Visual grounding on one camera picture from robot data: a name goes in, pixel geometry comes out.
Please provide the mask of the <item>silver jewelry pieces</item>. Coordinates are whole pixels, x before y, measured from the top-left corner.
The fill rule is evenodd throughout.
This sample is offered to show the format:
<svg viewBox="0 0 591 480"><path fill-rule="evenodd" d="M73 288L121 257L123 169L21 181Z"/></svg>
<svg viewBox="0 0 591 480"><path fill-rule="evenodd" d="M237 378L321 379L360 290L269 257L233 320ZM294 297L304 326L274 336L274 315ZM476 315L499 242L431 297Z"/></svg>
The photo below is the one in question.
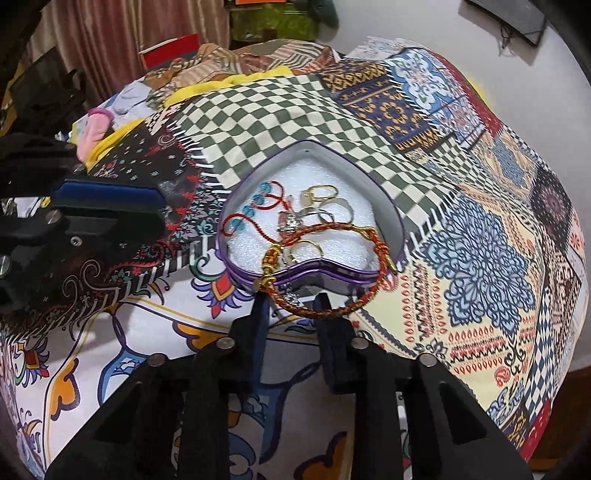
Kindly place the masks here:
<svg viewBox="0 0 591 480"><path fill-rule="evenodd" d="M294 210L294 197L288 195L287 199L283 200L283 209L280 210L279 216L277 216L277 234L280 235L280 238L286 238L303 226L304 221Z"/></svg>

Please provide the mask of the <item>yellow cloth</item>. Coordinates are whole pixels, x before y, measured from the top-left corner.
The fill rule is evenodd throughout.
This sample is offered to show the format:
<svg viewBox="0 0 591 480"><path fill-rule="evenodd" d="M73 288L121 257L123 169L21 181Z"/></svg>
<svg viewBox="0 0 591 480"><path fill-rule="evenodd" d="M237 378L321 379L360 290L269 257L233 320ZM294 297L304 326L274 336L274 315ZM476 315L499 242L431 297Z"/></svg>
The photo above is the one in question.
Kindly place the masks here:
<svg viewBox="0 0 591 480"><path fill-rule="evenodd" d="M170 107L177 103L183 102L191 97L204 94L211 91L221 90L231 86L236 86L244 83L249 83L256 80L262 80L273 77L289 77L293 76L294 72L289 67L281 65L276 68L270 69L266 72L257 72L249 75L235 74L230 75L223 80L212 80L204 83L198 83L183 87L174 92L168 97L165 102L165 107ZM127 122L122 127L115 130L111 135L105 134L104 138L92 149L89 158L86 162L81 162L88 170L90 170L101 158L103 158L114 145L127 135L133 128L138 126L145 120L145 117L140 117L132 121Z"/></svg>

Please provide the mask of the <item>pink plush toy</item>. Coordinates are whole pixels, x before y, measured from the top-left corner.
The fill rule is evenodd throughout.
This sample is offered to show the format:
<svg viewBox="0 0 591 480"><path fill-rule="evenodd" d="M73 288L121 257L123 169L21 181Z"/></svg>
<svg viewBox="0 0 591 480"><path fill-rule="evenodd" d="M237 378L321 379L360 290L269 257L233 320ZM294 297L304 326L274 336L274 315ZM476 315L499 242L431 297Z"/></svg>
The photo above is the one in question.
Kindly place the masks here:
<svg viewBox="0 0 591 480"><path fill-rule="evenodd" d="M105 108L93 108L87 114L84 132L77 143L77 157L86 162L92 149L104 138L113 122L113 114Z"/></svg>

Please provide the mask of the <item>striped red-brown curtain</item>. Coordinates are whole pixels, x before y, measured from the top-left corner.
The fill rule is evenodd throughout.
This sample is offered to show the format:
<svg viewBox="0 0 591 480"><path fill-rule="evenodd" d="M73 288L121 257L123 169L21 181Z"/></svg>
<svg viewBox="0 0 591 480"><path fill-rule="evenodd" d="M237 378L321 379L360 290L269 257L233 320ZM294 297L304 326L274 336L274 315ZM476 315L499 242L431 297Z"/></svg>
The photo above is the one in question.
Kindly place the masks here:
<svg viewBox="0 0 591 480"><path fill-rule="evenodd" d="M51 1L27 59L56 48L68 70L85 72L87 101L94 106L144 73L141 50L193 33L204 43L229 45L229 14L221 0Z"/></svg>

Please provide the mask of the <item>red and white box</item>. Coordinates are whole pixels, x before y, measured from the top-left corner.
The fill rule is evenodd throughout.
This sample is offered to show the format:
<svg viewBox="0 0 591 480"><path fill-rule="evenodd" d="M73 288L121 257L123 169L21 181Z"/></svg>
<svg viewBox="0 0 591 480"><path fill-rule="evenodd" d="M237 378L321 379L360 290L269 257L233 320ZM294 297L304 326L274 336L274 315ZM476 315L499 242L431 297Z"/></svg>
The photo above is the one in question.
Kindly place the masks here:
<svg viewBox="0 0 591 480"><path fill-rule="evenodd" d="M156 45L140 50L138 55L144 69L150 70L176 58L195 53L199 47L199 36L197 33L192 33L164 40Z"/></svg>

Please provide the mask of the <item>colourful patchwork bedspread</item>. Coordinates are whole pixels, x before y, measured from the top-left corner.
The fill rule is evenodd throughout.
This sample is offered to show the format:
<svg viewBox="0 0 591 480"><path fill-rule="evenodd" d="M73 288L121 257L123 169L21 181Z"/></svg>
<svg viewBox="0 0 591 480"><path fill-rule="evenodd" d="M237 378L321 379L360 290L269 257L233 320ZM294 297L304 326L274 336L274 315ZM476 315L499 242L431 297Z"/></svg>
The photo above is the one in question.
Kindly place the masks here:
<svg viewBox="0 0 591 480"><path fill-rule="evenodd" d="M393 261L371 227L375 284L341 294L276 283L263 254L252 289L219 258L216 235L239 181L297 141L353 161L394 200L405 228ZM158 111L90 170L66 178L156 187L163 236L129 250L43 253L49 195L2 199L2 214L47 228L21 309L1 311L1 475L48 479L52 461L150 355L193 355L270 298L259 382L229 397L228 479L353 479L355 397L332 394L318 318L351 321L390 353L434 355L529 467L569 370L589 301L578 213L551 167L445 57L394 41L383 59L346 58Z"/></svg>

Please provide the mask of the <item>striped orange brown blanket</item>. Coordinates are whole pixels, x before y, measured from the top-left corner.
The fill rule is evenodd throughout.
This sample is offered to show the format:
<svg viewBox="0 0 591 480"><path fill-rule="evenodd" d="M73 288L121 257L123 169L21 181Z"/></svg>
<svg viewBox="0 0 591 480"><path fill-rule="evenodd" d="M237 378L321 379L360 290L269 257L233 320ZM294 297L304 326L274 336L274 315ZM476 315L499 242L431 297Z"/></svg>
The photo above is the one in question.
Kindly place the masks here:
<svg viewBox="0 0 591 480"><path fill-rule="evenodd" d="M177 90L232 75L250 75L284 66L296 74L308 74L339 61L332 47L315 42L276 39L228 50L214 43L201 45L189 59L177 58L167 67L146 74L148 107L158 110Z"/></svg>

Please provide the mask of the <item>orange box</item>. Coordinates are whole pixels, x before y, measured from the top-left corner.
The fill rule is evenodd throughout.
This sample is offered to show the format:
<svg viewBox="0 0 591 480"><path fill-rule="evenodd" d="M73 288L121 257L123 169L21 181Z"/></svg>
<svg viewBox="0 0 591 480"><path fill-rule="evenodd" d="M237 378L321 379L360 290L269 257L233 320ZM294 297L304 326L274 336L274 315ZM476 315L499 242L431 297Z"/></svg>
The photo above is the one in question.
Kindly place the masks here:
<svg viewBox="0 0 591 480"><path fill-rule="evenodd" d="M287 3L287 0L235 0L235 4L237 6L245 6L245 5L259 5L259 4L273 4L273 3Z"/></svg>

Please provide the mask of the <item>green patterned covered stand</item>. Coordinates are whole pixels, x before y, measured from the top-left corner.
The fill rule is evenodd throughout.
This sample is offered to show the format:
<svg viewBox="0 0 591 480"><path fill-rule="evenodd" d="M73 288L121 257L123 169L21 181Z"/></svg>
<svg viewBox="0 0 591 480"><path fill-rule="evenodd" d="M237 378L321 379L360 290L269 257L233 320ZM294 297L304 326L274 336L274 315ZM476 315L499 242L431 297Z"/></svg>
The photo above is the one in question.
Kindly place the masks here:
<svg viewBox="0 0 591 480"><path fill-rule="evenodd" d="M245 6L225 1L224 7L229 12L230 35L235 42L256 43L273 39L314 41L320 29L308 1Z"/></svg>

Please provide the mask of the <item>heart-shaped purple tin box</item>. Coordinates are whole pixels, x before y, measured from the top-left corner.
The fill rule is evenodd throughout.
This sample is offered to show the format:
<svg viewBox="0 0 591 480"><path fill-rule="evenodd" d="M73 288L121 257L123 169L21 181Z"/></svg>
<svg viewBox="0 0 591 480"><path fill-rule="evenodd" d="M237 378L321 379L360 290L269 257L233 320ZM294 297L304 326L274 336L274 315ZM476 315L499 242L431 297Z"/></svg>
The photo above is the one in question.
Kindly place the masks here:
<svg viewBox="0 0 591 480"><path fill-rule="evenodd" d="M311 233L280 253L277 285L347 294L375 284L379 259L373 242L353 231L332 229L332 222L375 229L391 259L401 258L405 228L384 188L335 150L297 141L266 158L225 201L216 235L218 253L239 286L254 287L264 252L284 239L276 231L277 216L288 195Z"/></svg>

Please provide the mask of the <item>dark green plush toy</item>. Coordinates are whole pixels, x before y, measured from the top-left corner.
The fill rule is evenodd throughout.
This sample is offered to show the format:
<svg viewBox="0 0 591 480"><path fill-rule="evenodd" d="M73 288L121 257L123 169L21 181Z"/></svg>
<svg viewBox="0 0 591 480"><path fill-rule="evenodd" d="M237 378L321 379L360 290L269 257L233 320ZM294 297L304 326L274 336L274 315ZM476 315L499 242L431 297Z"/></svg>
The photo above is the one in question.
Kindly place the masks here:
<svg viewBox="0 0 591 480"><path fill-rule="evenodd" d="M332 0L310 0L308 1L311 13L318 22L331 29L339 28L339 16L335 3Z"/></svg>

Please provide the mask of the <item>small black wall monitor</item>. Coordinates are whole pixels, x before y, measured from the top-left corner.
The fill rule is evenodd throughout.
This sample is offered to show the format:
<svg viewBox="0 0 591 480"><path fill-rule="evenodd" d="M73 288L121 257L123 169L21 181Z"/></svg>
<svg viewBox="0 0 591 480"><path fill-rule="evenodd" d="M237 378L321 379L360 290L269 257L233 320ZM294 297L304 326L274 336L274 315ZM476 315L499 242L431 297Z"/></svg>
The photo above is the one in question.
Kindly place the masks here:
<svg viewBox="0 0 591 480"><path fill-rule="evenodd" d="M538 47L547 26L546 15L528 0L467 0L497 19L532 47Z"/></svg>

